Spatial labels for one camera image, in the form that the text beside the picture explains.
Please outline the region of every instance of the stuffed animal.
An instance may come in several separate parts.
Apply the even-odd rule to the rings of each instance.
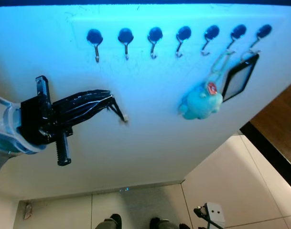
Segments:
[[[211,113],[218,112],[222,102],[223,97],[216,91],[213,83],[209,83],[207,87],[201,84],[183,98],[179,112],[185,119],[205,119]]]

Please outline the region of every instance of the black shoe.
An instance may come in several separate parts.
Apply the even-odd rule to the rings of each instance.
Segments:
[[[122,219],[119,214],[112,214],[110,218],[113,219],[117,223],[117,229],[122,229]]]
[[[150,222],[150,229],[158,229],[158,223],[160,219],[158,217],[152,218]]]
[[[181,223],[179,224],[179,229],[190,229],[190,228],[188,227],[188,225]]]

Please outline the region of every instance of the tile floor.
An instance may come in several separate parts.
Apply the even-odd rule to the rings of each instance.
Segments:
[[[33,202],[23,221],[20,203],[14,229],[95,229],[119,213],[123,229],[147,229],[154,216],[192,229],[206,227],[193,208],[219,203],[227,228],[291,229],[291,187],[243,135],[230,137],[182,184]]]

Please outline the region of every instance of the keychain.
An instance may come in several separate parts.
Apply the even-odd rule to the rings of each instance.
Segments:
[[[233,98],[244,91],[250,76],[256,66],[259,59],[260,50],[254,51],[252,48],[262,38],[270,34],[272,27],[270,25],[262,26],[256,33],[256,41],[254,41],[249,47],[248,51],[241,55],[241,62],[233,67],[227,75],[226,83],[222,92],[223,102]]]
[[[214,62],[205,82],[194,88],[183,98],[182,104],[179,106],[179,112],[182,114],[183,118],[188,120],[196,118],[205,119],[210,116],[210,114],[219,111],[220,105],[223,102],[223,97],[221,93],[218,92],[216,82],[218,82],[223,75],[230,56],[235,53],[235,51],[230,50],[230,47],[237,39],[243,37],[245,32],[245,25],[238,25],[234,28],[231,33],[232,42]]]

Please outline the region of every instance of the metal hook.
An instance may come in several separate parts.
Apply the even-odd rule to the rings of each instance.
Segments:
[[[96,62],[99,62],[98,46],[102,43],[103,37],[99,30],[90,29],[88,31],[87,40],[94,46],[96,51]]]
[[[235,27],[233,29],[233,31],[231,32],[230,36],[231,36],[231,39],[232,39],[232,42],[227,46],[227,50],[230,49],[230,47],[233,45],[233,43],[238,40],[239,38],[243,37],[246,33],[246,26],[241,24],[241,25],[238,25],[237,27]]]
[[[128,60],[128,44],[132,42],[134,39],[134,36],[132,35],[132,32],[128,28],[121,29],[119,32],[118,40],[124,44],[125,46],[125,59]]]
[[[205,52],[205,47],[207,46],[207,44],[211,40],[213,40],[215,37],[218,36],[219,32],[220,32],[220,29],[216,25],[212,25],[206,30],[206,32],[205,32],[206,43],[204,44],[203,48],[201,49],[201,54],[203,56],[207,56],[210,54],[210,52]]]
[[[204,46],[203,46],[203,48],[202,48],[202,50],[201,50],[201,54],[203,55],[203,56],[207,56],[207,55],[209,55],[210,54],[210,52],[205,52],[205,47],[207,46],[207,44],[210,42],[210,40],[207,40],[207,42],[204,44]]]
[[[264,38],[264,37],[266,37],[267,35],[269,35],[270,34],[270,32],[271,32],[271,30],[272,30],[272,27],[270,26],[270,25],[268,25],[268,24],[266,24],[266,25],[263,25],[258,31],[257,31],[257,33],[256,33],[256,37],[257,37],[257,39],[250,45],[250,47],[249,47],[249,49],[248,49],[248,51],[246,51],[246,52],[244,52],[244,53],[242,53],[242,55],[241,55],[241,62],[243,62],[244,61],[244,55],[245,54],[247,54],[247,53],[250,53],[250,54],[252,54],[252,55],[257,55],[257,54],[259,54],[261,51],[260,50],[257,50],[257,51],[253,51],[252,50],[252,48],[262,39],[262,38]]]
[[[257,34],[256,34],[256,36],[257,36],[257,39],[255,40],[255,42],[253,42],[252,44],[251,44],[251,46],[249,47],[249,50],[251,51],[251,52],[253,52],[251,49],[262,39],[262,38],[264,38],[264,37],[266,37],[267,35],[269,35],[270,34],[270,32],[271,32],[271,30],[272,30],[272,27],[270,26],[270,25],[263,25],[258,31],[257,31]]]
[[[154,42],[152,42],[152,41],[150,40],[149,35],[147,36],[147,38],[148,38],[148,40],[149,40],[150,43],[151,43],[151,58],[152,58],[152,59],[156,59],[156,58],[157,58],[157,55],[154,54],[154,48],[155,48],[156,43],[154,43]]]
[[[149,35],[147,36],[147,39],[152,44],[151,46],[151,58],[156,59],[157,55],[154,54],[154,48],[158,41],[160,41],[162,38],[162,31],[159,27],[154,27],[150,30]]]
[[[97,48],[97,45],[94,46],[94,49],[96,51],[96,62],[98,63],[99,61],[99,55],[98,55],[98,48]]]
[[[178,39],[178,36],[176,36],[176,38],[177,38],[177,40],[179,41],[178,48],[176,49],[176,56],[177,56],[178,58],[180,58],[180,57],[183,56],[183,54],[182,54],[182,53],[179,53],[179,49],[180,49],[180,47],[182,46],[183,42],[181,42],[181,41]]]
[[[176,38],[179,41],[179,45],[176,49],[176,57],[180,58],[183,56],[183,54],[179,52],[179,49],[182,46],[182,44],[190,38],[190,36],[191,29],[189,26],[183,26],[179,29],[179,31],[176,34]]]
[[[125,45],[125,59],[128,60],[128,44]]]

